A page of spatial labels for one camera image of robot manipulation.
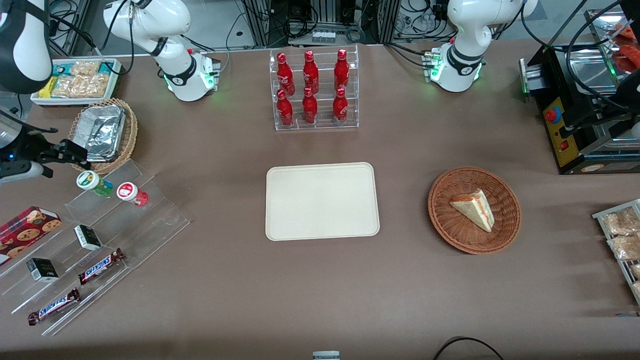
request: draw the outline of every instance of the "brown wicker basket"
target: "brown wicker basket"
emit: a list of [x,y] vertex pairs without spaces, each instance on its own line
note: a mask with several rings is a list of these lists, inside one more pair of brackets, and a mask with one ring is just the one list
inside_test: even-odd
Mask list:
[[[458,195],[482,189],[491,206],[495,224],[487,233],[449,201]],[[522,214],[515,194],[495,174],[476,167],[449,170],[436,179],[428,199],[433,226],[448,243],[469,254],[493,254],[509,246],[520,231]]]
[[[122,142],[120,143],[120,155],[115,161],[111,163],[91,163],[91,170],[95,171],[100,175],[108,174],[115,169],[122,166],[133,153],[133,149],[136,146],[136,136],[138,135],[138,119],[136,119],[136,114],[131,111],[129,105],[120,100],[120,99],[109,99],[105,101],[96,102],[95,104],[91,104],[91,106],[107,106],[107,105],[118,105],[123,107],[127,111],[127,118],[125,119],[125,127],[122,130]],[[80,115],[82,112],[76,116],[76,120],[73,125],[71,125],[71,131],[69,131],[69,136],[67,137],[69,140],[73,139],[74,134],[76,133],[76,126],[78,125],[78,120],[80,119]],[[76,170],[83,171],[84,169],[77,166],[72,165]]]

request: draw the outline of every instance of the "clear acrylic display stand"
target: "clear acrylic display stand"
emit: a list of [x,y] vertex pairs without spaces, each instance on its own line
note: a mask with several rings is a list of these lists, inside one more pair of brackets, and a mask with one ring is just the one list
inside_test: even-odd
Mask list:
[[[189,224],[176,205],[164,197],[153,177],[135,161],[127,161],[104,179],[111,181],[114,188],[126,181],[133,182],[149,195],[148,203],[138,207],[124,202],[117,197],[115,189],[110,198],[83,192],[57,211],[63,225],[53,236],[40,240],[42,243],[36,243],[34,250],[23,251],[20,259],[6,264],[9,267],[0,274],[2,301],[11,304],[13,314],[24,317],[25,326],[31,312],[49,305],[73,288],[79,290],[80,303],[70,304],[34,326],[43,336],[60,331]],[[103,245],[100,250],[92,252],[80,246],[74,232],[78,224],[95,230]],[[117,248],[125,258],[81,286],[78,274]],[[34,281],[26,265],[31,258],[51,260],[60,278],[50,284]]]
[[[338,126],[333,122],[333,100],[335,99],[335,88],[333,85],[333,68],[338,58],[338,50],[347,50],[347,62],[349,63],[349,85],[346,88],[346,99],[349,102],[347,108],[347,121],[344,125]],[[344,129],[358,127],[360,125],[360,113],[358,109],[358,98],[360,96],[358,81],[358,47],[355,45],[344,47],[315,47],[314,58],[318,65],[320,77],[320,91],[316,94],[318,102],[318,119],[314,125],[307,124],[304,119],[302,99],[304,98],[305,80],[302,69],[305,66],[304,52],[300,49],[272,50],[269,58],[269,78],[271,80],[271,99],[273,101],[273,118],[276,130],[313,130],[313,129]],[[280,121],[276,103],[278,97],[276,92],[280,88],[278,82],[278,62],[276,55],[285,53],[287,63],[293,70],[293,83],[296,85],[296,93],[289,97],[293,106],[293,126],[284,127]]]

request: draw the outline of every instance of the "table surface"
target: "table surface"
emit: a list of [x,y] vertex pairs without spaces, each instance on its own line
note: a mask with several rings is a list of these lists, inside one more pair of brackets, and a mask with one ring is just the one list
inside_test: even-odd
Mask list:
[[[268,51],[233,53],[220,91],[194,103],[137,58],[119,90],[140,123],[133,158],[193,222],[56,336],[0,302],[0,358],[430,359],[474,336],[506,359],[637,359],[640,319],[614,317],[637,308],[591,214],[640,197],[638,175],[557,174],[520,93],[518,59],[537,48],[494,43],[480,79],[451,94],[385,47],[360,46],[360,128],[336,133],[276,133]],[[30,118],[60,129],[58,141],[77,112]],[[270,168],[356,161],[375,169],[376,236],[266,238]],[[428,219],[431,183],[465,165],[501,176],[520,201],[522,230],[504,252],[461,253]],[[0,222],[80,192],[74,169],[52,168],[53,179],[2,187]],[[458,343],[442,359],[487,354]]]

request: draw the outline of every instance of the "small black box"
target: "small black box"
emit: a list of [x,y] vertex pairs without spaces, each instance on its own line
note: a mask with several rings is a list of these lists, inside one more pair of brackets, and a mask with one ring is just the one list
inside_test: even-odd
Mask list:
[[80,241],[80,246],[90,251],[98,251],[102,244],[98,240],[95,231],[87,225],[78,225],[74,228],[76,238]]
[[27,267],[35,281],[54,282],[58,280],[58,273],[53,268],[51,260],[31,258],[27,261]]

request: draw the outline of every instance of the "red bottle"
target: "red bottle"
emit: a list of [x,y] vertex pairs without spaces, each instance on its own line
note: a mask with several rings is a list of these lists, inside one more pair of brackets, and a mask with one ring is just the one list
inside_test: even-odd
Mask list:
[[347,122],[347,106],[349,106],[349,103],[344,97],[344,92],[344,88],[339,88],[333,100],[333,122],[338,126],[342,126]]
[[349,63],[347,62],[347,51],[345,49],[338,50],[338,61],[333,68],[333,76],[335,81],[333,86],[336,91],[342,86],[347,88],[349,85]]
[[305,51],[305,67],[302,69],[302,73],[305,77],[305,86],[310,86],[311,91],[317,94],[320,91],[320,78],[318,65],[314,60],[314,52],[311,50]]
[[280,115],[280,121],[284,127],[293,126],[293,107],[291,101],[287,99],[287,93],[284,90],[278,89],[278,102],[276,107],[278,108],[278,114]]
[[296,93],[296,86],[293,85],[293,71],[287,63],[287,57],[284,53],[278,53],[276,55],[278,59],[278,82],[280,88],[287,92],[288,96],[293,96]]
[[305,121],[307,124],[315,124],[318,117],[318,101],[314,96],[311,86],[305,88],[305,98],[302,100],[302,107],[305,109]]

